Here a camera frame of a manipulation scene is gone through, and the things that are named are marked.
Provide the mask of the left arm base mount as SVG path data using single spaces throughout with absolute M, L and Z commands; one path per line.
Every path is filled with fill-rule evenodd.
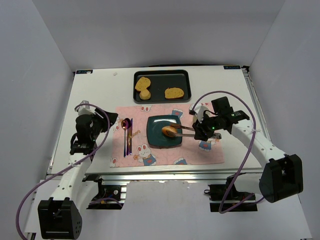
M 103 180 L 103 178 L 97 174 L 91 174 L 85 176 L 82 182 L 95 182 L 97 183 L 98 193 L 91 200 L 92 202 L 98 201 L 94 204 L 90 204 L 87 209 L 89 210 L 121 210 L 124 205 L 125 197 L 124 187 L 120 184 L 110 184 Z

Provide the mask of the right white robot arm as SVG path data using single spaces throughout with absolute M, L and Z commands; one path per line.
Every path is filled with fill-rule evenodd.
M 228 131 L 238 139 L 260 164 L 262 173 L 234 174 L 227 178 L 230 194 L 262 195 L 274 203 L 299 194 L 304 189 L 302 160 L 296 154 L 288 155 L 256 130 L 253 119 L 244 111 L 234 111 L 227 97 L 212 100 L 213 115 L 202 105 L 194 104 L 189 114 L 196 117 L 192 127 L 196 140 L 216 137 L 217 130 Z

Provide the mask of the glossy orange bread bun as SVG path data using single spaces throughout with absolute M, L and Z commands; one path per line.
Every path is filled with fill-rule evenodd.
M 177 129 L 172 126 L 164 126 L 161 131 L 165 136 L 170 138 L 176 137 L 176 134 L 178 133 Z

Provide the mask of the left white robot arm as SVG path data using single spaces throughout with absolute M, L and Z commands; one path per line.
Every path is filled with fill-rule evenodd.
M 98 149 L 96 140 L 106 133 L 118 118 L 117 113 L 96 108 L 82 109 L 75 119 L 76 132 L 70 140 L 69 163 L 55 191 L 38 204 L 41 237 L 46 240 L 76 240 L 82 231 L 83 212 L 98 195 L 97 180 L 86 180 L 85 174 Z

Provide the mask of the metal tongs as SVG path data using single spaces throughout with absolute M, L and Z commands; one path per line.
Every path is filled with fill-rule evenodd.
M 194 138 L 194 133 L 178 133 L 178 130 L 189 130 L 189 131 L 193 131 L 194 129 L 191 127 L 187 127 L 187 126 L 183 126 L 177 123 L 171 123 L 170 126 L 174 127 L 177 130 L 177 134 L 176 137 L 190 137 L 190 138 Z

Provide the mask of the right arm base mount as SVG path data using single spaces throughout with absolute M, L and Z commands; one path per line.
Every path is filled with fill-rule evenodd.
M 210 184 L 208 185 L 207 189 L 203 191 L 203 193 L 209 198 L 209 206 L 211 212 L 219 212 L 219 207 L 226 190 L 227 187 L 224 184 Z M 222 206 L 222 211 L 231 208 L 249 195 L 250 193 L 248 192 L 237 192 L 231 190 Z M 256 196 L 253 195 L 247 201 L 232 209 L 231 212 L 257 212 L 258 207 L 256 202 Z

